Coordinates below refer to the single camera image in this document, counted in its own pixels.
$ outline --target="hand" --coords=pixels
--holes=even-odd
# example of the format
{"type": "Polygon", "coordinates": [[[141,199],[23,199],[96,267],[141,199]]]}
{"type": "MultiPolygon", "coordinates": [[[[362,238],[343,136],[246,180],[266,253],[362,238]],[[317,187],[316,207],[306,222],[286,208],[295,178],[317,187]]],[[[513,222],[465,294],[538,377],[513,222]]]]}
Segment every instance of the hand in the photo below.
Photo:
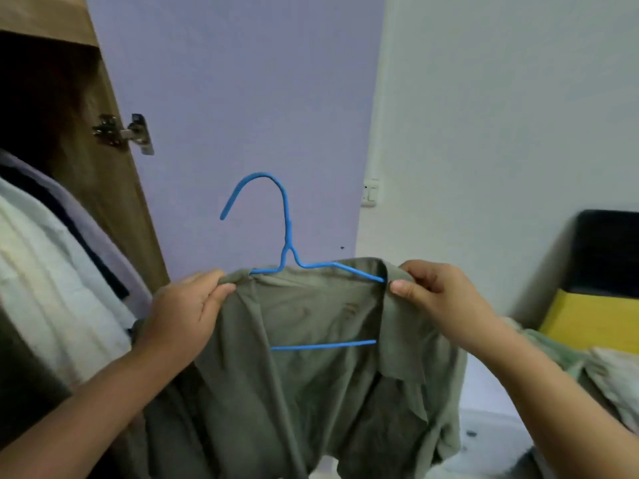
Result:
{"type": "Polygon", "coordinates": [[[186,368],[204,349],[222,303],[235,291],[235,284],[217,284],[223,276],[217,269],[200,272],[160,289],[132,353],[151,355],[169,379],[186,368]]]}
{"type": "Polygon", "coordinates": [[[396,280],[390,290],[428,311],[442,334],[468,352],[476,354],[490,338],[493,325],[501,324],[490,304],[457,267],[409,260],[400,268],[411,274],[415,283],[396,280]]]}

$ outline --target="left hand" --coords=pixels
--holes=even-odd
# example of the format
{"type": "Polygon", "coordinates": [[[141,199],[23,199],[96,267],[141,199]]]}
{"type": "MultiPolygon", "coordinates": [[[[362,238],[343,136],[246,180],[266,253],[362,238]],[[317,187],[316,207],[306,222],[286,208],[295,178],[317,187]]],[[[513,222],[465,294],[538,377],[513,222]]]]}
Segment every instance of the left hand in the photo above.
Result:
{"type": "Polygon", "coordinates": [[[236,289],[218,285],[223,276],[218,269],[200,272],[160,289],[132,353],[151,355],[170,378],[186,368],[211,338],[222,303],[236,289]]]}

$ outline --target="navy blue garment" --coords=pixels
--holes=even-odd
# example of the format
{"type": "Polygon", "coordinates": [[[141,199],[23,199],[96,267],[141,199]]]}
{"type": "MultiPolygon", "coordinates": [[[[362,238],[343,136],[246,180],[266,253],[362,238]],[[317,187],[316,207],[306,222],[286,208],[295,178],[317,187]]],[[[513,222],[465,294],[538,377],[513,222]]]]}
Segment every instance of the navy blue garment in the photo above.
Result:
{"type": "Polygon", "coordinates": [[[15,187],[20,188],[23,192],[30,194],[33,198],[40,201],[45,207],[47,207],[56,217],[58,217],[59,221],[67,227],[69,233],[75,237],[80,246],[87,253],[100,274],[104,277],[104,280],[107,281],[108,286],[113,290],[113,292],[115,292],[117,298],[123,300],[128,297],[128,289],[115,276],[115,274],[111,272],[107,265],[100,260],[100,257],[98,257],[98,255],[89,247],[80,234],[80,231],[76,227],[74,221],[68,216],[67,211],[46,188],[41,186],[33,178],[21,173],[21,171],[16,168],[0,165],[0,178],[15,187]]]}

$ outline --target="white wall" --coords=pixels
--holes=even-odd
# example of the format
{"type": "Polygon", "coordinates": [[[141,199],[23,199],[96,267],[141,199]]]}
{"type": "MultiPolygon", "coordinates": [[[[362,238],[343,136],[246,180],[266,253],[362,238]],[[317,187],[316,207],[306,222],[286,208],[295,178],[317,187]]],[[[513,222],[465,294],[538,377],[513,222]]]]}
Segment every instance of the white wall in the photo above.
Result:
{"type": "Polygon", "coordinates": [[[387,0],[380,57],[357,255],[534,321],[575,214],[639,210],[639,0],[387,0]]]}

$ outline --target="wall switch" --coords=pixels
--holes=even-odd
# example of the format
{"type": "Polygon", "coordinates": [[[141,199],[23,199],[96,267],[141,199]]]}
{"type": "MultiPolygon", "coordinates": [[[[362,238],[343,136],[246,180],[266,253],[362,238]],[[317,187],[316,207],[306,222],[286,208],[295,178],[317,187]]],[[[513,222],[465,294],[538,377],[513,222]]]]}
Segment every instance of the wall switch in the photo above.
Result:
{"type": "Polygon", "coordinates": [[[362,207],[374,207],[379,198],[379,180],[365,179],[363,181],[362,207]]]}

